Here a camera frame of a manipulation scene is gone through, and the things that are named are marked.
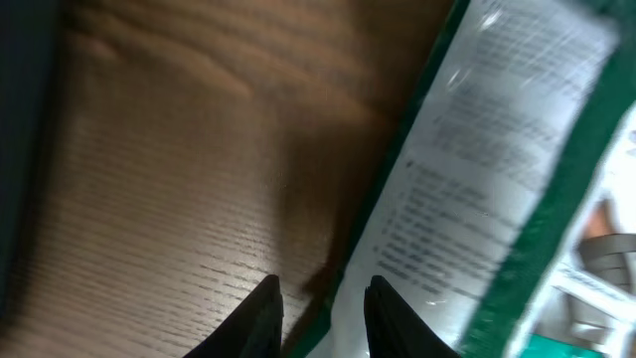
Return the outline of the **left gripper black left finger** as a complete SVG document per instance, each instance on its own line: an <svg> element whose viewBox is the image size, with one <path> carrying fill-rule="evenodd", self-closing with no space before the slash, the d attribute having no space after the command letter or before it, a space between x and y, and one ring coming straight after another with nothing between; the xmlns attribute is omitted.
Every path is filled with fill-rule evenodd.
<svg viewBox="0 0 636 358"><path fill-rule="evenodd" d="M269 274L184 358L279 358L283 316L279 277Z"/></svg>

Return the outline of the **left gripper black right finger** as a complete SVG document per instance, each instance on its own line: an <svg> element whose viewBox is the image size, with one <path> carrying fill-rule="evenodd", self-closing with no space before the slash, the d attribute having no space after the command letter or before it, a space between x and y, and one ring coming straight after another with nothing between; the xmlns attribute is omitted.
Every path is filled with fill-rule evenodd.
<svg viewBox="0 0 636 358"><path fill-rule="evenodd" d="M459 358L381 275L365 289L364 317L371 358Z"/></svg>

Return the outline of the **green white 3M package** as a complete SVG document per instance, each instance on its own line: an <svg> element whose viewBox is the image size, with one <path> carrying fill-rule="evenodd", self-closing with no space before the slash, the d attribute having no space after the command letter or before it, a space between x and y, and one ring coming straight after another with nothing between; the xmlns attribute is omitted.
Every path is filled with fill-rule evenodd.
<svg viewBox="0 0 636 358"><path fill-rule="evenodd" d="M383 276L462 357L635 352L635 5L455 2L296 357Z"/></svg>

